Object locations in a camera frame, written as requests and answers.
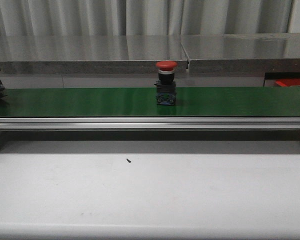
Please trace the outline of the red mushroom push button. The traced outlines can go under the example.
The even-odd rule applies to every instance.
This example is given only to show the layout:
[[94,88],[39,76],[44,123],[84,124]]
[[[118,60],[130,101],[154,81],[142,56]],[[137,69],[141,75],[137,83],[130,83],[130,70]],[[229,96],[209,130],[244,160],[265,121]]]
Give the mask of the red mushroom push button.
[[156,86],[156,104],[174,106],[176,104],[177,92],[175,79],[175,67],[177,63],[171,60],[158,61],[158,81]]

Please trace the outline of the grey curtain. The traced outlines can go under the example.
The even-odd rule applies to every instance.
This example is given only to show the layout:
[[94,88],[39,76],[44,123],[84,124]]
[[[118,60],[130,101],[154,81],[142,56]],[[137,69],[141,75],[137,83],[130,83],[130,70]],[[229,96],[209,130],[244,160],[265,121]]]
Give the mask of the grey curtain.
[[300,0],[0,0],[2,36],[300,33]]

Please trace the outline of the grey stone slab left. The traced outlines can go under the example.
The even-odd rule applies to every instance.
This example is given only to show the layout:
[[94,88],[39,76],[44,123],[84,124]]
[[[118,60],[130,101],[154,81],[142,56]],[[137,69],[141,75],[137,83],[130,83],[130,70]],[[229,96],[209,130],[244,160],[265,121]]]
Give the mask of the grey stone slab left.
[[185,73],[177,36],[0,36],[2,74],[152,74],[171,60]]

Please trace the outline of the grey stone slab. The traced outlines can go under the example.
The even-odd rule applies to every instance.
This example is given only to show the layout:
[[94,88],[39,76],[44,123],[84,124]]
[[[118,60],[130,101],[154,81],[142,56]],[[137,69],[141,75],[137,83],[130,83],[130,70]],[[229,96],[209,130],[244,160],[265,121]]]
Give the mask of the grey stone slab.
[[2,74],[152,74],[171,60],[185,73],[177,36],[0,36]]
[[191,73],[300,73],[300,33],[183,35]]

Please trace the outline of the grey stone slab right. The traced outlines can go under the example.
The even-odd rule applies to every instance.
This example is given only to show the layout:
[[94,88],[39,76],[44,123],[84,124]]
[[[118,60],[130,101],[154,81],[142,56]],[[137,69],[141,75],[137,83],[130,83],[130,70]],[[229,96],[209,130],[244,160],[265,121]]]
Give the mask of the grey stone slab right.
[[191,73],[300,73],[300,33],[183,35]]

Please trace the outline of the green conveyor belt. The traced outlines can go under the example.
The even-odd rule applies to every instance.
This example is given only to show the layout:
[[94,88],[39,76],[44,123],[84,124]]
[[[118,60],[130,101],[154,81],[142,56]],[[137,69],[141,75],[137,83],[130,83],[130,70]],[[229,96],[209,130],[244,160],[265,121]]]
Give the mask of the green conveyor belt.
[[7,89],[0,117],[300,117],[300,87],[179,87],[174,106],[154,87]]

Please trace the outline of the red plastic tray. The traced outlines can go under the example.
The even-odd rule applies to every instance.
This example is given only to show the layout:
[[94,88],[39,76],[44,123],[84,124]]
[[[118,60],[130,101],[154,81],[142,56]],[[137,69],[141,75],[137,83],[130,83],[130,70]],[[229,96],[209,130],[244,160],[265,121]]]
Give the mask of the red plastic tray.
[[281,78],[275,83],[280,87],[300,87],[300,78]]

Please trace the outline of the aluminium conveyor frame rail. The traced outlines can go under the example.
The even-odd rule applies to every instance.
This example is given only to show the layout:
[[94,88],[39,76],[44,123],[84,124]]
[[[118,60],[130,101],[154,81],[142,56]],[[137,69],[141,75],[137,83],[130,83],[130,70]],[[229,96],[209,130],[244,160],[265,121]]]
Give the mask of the aluminium conveyor frame rail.
[[300,117],[0,117],[0,130],[300,130]]

